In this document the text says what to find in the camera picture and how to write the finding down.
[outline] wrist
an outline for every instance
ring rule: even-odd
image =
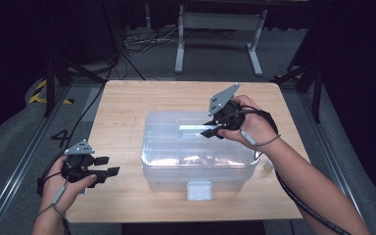
[[[38,214],[32,234],[64,234],[63,217],[54,210],[54,206]]]

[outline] cable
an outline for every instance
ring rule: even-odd
[[[101,69],[91,70],[91,72],[93,72],[94,74],[100,74],[102,72],[110,70],[114,66],[115,66],[114,64],[111,64],[111,65],[108,65],[108,66],[101,68]],[[81,72],[76,71],[76,70],[69,70],[69,72],[72,73],[73,75],[76,75],[76,76],[81,75]]]
[[[66,218],[66,214],[64,212],[61,213],[56,208],[57,203],[60,201],[61,197],[63,196],[64,192],[66,191],[66,185],[67,185],[68,182],[69,182],[69,179],[67,178],[66,181],[64,182],[63,186],[60,187],[60,189],[58,190],[58,192],[54,196],[53,200],[51,201],[51,205],[48,206],[47,208],[45,208],[44,210],[40,211],[38,213],[38,215],[35,217],[34,221],[36,221],[36,219],[39,216],[41,216],[44,212],[47,212],[48,210],[53,209],[62,218],[62,220],[63,220],[64,234],[71,235],[71,232],[70,232],[70,223],[69,223],[69,221]]]
[[[274,122],[273,118],[271,117],[270,113],[267,113],[263,110],[258,110],[254,107],[251,107],[251,106],[241,106],[240,109],[242,109],[241,111],[238,111],[238,112],[234,112],[234,113],[231,113],[229,115],[226,115],[224,117],[221,118],[221,120],[229,120],[229,118],[231,117],[234,117],[234,116],[238,116],[240,114],[256,114],[258,116],[261,116],[263,117],[264,119],[266,119],[270,126],[273,128],[273,130],[276,132],[277,134],[277,137],[273,138],[272,140],[266,142],[266,143],[263,143],[264,144],[267,144],[267,143],[270,143],[272,142],[273,140],[277,139],[280,137],[279,133],[278,133],[278,130],[277,130],[277,126],[276,126],[276,123]],[[306,204],[304,204],[293,192],[292,190],[286,185],[286,183],[283,181],[283,179],[280,177],[280,175],[276,172],[276,177],[280,183],[280,185],[282,186],[282,188],[284,189],[284,191],[286,192],[286,194],[298,205],[298,207],[300,207],[302,210],[304,210],[305,212],[307,212],[310,216],[312,216],[313,218],[315,218],[316,220],[318,220],[320,223],[322,223],[323,225],[325,225],[326,227],[328,227],[329,229],[331,229],[332,231],[336,232],[337,234],[342,234],[342,235],[350,235],[349,232],[347,232],[346,230],[344,230],[343,228],[339,227],[338,225],[334,224],[333,222],[329,221],[328,219],[322,217],[320,214],[318,214],[317,212],[315,212],[314,210],[312,210],[310,207],[308,207]]]
[[[351,233],[347,232],[343,228],[339,227],[338,225],[334,224],[333,222],[329,221],[328,219],[322,217],[317,212],[312,210],[306,204],[304,204],[293,192],[292,190],[286,185],[280,175],[276,172],[276,177],[279,180],[280,185],[282,186],[283,190],[285,190],[286,194],[300,207],[302,210],[307,212],[310,216],[318,220],[320,223],[331,229],[332,231],[336,232],[337,234],[342,235],[351,235]]]
[[[176,34],[177,30],[178,30],[178,27],[174,28],[171,31],[167,31],[163,34],[160,34],[157,31],[156,35],[152,36],[152,37],[151,37],[151,35],[153,35],[154,33],[147,32],[149,34],[144,38],[141,38],[141,35],[140,35],[140,34],[143,34],[143,33],[126,35],[123,39],[124,45],[126,47],[136,46],[136,45],[140,45],[140,46],[139,46],[138,49],[126,48],[124,50],[126,50],[128,53],[129,52],[130,53],[147,52],[147,51],[151,50],[152,48],[154,48],[155,46],[163,45],[163,44],[166,44],[167,42],[170,42],[170,41],[177,42],[176,40],[172,40],[172,38]]]
[[[292,235],[295,235],[295,226],[293,225],[293,221],[292,221],[292,219],[289,220],[289,224],[291,225]]]
[[[127,57],[122,53],[122,52],[120,52],[122,55],[123,55],[123,57],[130,63],[130,65],[131,66],[133,66],[133,68],[136,70],[136,72],[139,74],[139,76],[142,78],[142,79],[144,79],[144,80],[146,80],[146,78],[139,72],[139,70],[130,62],[130,60],[129,59],[127,59]]]
[[[125,74],[124,76],[121,78],[121,80],[125,79],[128,75],[128,71],[127,71],[127,62],[124,61],[122,58],[120,58],[123,62],[124,62],[124,71],[125,71]]]
[[[109,73],[108,75],[106,76],[106,82],[109,80],[109,77],[110,77],[110,74],[112,72],[112,69],[109,70]],[[78,124],[80,123],[80,121],[83,119],[83,117],[85,116],[85,114],[87,114],[88,110],[92,107],[92,105],[96,102],[97,98],[100,96],[102,90],[104,89],[105,85],[106,85],[106,82],[104,82],[102,84],[102,86],[100,87],[96,97],[93,99],[93,101],[90,103],[90,105],[87,107],[87,109],[83,112],[83,114],[78,118],[77,122],[75,123],[74,125],[74,128],[72,129],[71,131],[71,134],[70,134],[70,138],[69,138],[69,141],[67,142],[67,147],[66,149],[68,149],[70,147],[70,141],[72,140],[72,136],[76,130],[76,128],[78,127]],[[60,153],[58,153],[52,160],[51,162],[47,165],[47,167],[44,169],[42,175],[40,178],[37,178],[37,193],[39,196],[42,197],[42,192],[43,192],[43,189],[44,189],[44,184],[45,182],[55,176],[56,174],[53,174],[53,175],[50,175],[47,177],[47,174],[48,172],[50,171],[51,167],[53,166],[54,162],[60,157],[63,155],[65,149],[63,149]]]

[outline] metal bracket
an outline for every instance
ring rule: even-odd
[[[230,99],[234,96],[237,89],[240,87],[240,83],[236,82],[231,87],[219,92],[210,97],[209,117],[220,111]]]
[[[64,153],[66,155],[86,155],[86,154],[94,154],[95,151],[84,139],[83,141],[78,142],[77,144],[73,145],[69,149],[66,149]]]

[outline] hand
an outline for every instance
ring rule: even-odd
[[[96,181],[96,175],[89,175],[77,182],[69,183],[61,175],[63,164],[67,156],[59,157],[48,172],[49,177],[44,184],[44,191],[42,194],[41,206],[39,208],[39,216],[35,220],[32,234],[64,234],[64,227],[62,223],[62,214],[71,207],[85,188]],[[66,186],[66,190],[60,197],[60,200],[51,208],[52,201],[60,188]]]
[[[240,106],[250,106],[261,110],[261,108],[246,95],[235,96],[232,98],[232,100]],[[264,119],[264,117],[260,117],[256,114],[245,114],[245,120],[241,129],[246,131],[257,143],[265,143],[277,136],[276,132],[273,130],[267,120]],[[243,137],[240,130],[220,129],[218,131],[218,135],[229,140],[238,141],[252,150],[256,149],[255,146],[252,146]],[[258,150],[264,152],[266,147],[268,146],[261,146],[258,148]]]

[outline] black cable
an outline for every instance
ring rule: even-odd
[[[120,58],[123,62],[124,62],[124,71],[125,71],[125,74],[124,76],[121,78],[121,80],[125,79],[128,75],[128,70],[127,70],[127,62],[124,61],[122,58]]]
[[[66,217],[63,217],[64,234],[71,235],[70,222]]]
[[[62,174],[62,172],[60,171],[60,172],[58,172],[58,173],[54,173],[54,174],[51,174],[50,176],[46,177],[46,178],[44,179],[44,181],[43,181],[43,184],[45,184],[45,182],[47,182],[48,179],[50,179],[50,178],[52,178],[52,177],[54,177],[54,176],[56,176],[56,175],[59,175],[59,174]]]
[[[116,75],[117,75],[117,80],[120,80],[120,75],[118,75],[118,70],[116,69],[116,67],[114,67],[115,69],[115,72],[116,72]]]
[[[234,112],[234,113],[231,113],[229,115],[226,115],[222,119],[223,120],[227,120],[227,119],[229,119],[229,118],[231,118],[233,116],[238,116],[240,114],[257,114],[259,116],[264,117],[270,123],[271,127],[273,128],[273,130],[275,130],[276,134],[278,134],[277,126],[274,123],[274,120],[271,118],[270,115],[268,115],[267,112],[265,112],[263,110],[258,110],[258,109],[254,108],[254,107],[251,107],[251,106],[241,106],[240,108],[241,109],[243,109],[243,108],[251,108],[251,110],[241,110],[241,111],[238,111],[238,112]],[[282,186],[283,190],[298,205],[298,207],[300,207],[302,210],[304,210],[305,212],[307,212],[310,216],[312,216],[317,221],[319,221],[320,223],[322,223],[323,225],[325,225],[326,227],[328,227],[332,231],[336,232],[337,234],[351,235],[349,232],[347,232],[343,228],[339,227],[338,225],[334,224],[333,222],[329,221],[328,219],[322,217],[320,214],[318,214],[317,212],[315,212],[314,210],[312,210],[310,207],[308,207],[305,203],[303,203],[292,192],[292,190],[286,185],[286,183],[283,181],[283,179],[280,177],[280,175],[277,173],[277,171],[275,171],[275,172],[276,172],[276,177],[277,177],[280,185]]]
[[[135,71],[139,74],[139,76],[142,78],[142,79],[144,79],[144,80],[146,80],[146,78],[139,72],[139,70],[130,62],[130,60],[129,59],[127,59],[127,57],[122,53],[122,52],[120,52],[122,55],[123,55],[123,57],[130,63],[130,65],[131,66],[133,66],[133,68],[135,69]]]
[[[295,235],[295,226],[293,225],[293,221],[292,221],[292,219],[289,220],[289,223],[290,223],[290,225],[291,225],[292,235]]]
[[[47,167],[44,169],[42,175],[40,178],[37,178],[37,189],[36,189],[36,192],[38,193],[38,195],[40,197],[42,197],[42,193],[44,191],[44,184],[45,182],[47,181],[48,177],[47,178],[47,174],[48,172],[50,171],[51,167],[53,166],[54,162],[63,154],[64,150],[62,150],[59,154],[57,154],[52,160],[51,162],[47,165]]]
[[[91,70],[91,72],[93,72],[94,74],[100,74],[102,72],[110,70],[114,66],[115,66],[114,64],[111,64],[111,65],[108,65],[108,66],[101,68],[101,69]],[[76,71],[76,70],[69,70],[69,72],[72,73],[73,75],[82,75],[81,72]]]
[[[320,214],[312,210],[310,207],[308,207],[305,203],[303,203],[293,192],[292,190],[286,185],[286,183],[283,181],[283,179],[280,177],[280,175],[276,172],[276,177],[279,180],[280,185],[282,186],[283,190],[285,190],[286,194],[300,207],[302,210],[307,212],[310,216],[318,220],[320,223],[331,229],[332,231],[336,232],[337,234],[342,235],[351,235],[351,233],[347,232],[340,226],[334,224],[333,222],[329,221],[328,219],[322,217]]]
[[[149,33],[149,34],[144,38],[140,36],[140,34],[142,33],[126,35],[123,39],[126,47],[138,45],[139,48],[138,49],[125,48],[125,50],[130,53],[147,52],[158,45],[164,45],[168,43],[169,41],[172,41],[172,38],[177,33],[177,28],[170,30],[170,31],[161,32],[161,33],[157,31],[156,35],[152,37],[151,35],[153,35],[154,33],[152,32],[146,32],[146,33]]]
[[[70,141],[72,140],[72,135],[74,134],[76,128],[78,127],[78,124],[84,118],[85,114],[87,114],[88,110],[90,110],[91,106],[93,106],[93,104],[96,102],[97,98],[102,93],[102,90],[105,88],[107,81],[109,81],[109,76],[110,76],[111,72],[112,72],[112,69],[109,70],[109,73],[106,77],[106,82],[103,82],[102,86],[100,87],[99,91],[96,94],[96,97],[94,97],[93,101],[90,103],[90,105],[87,107],[87,109],[83,112],[83,114],[78,118],[77,122],[75,123],[74,128],[71,131],[69,141],[67,142],[67,147],[69,147]]]

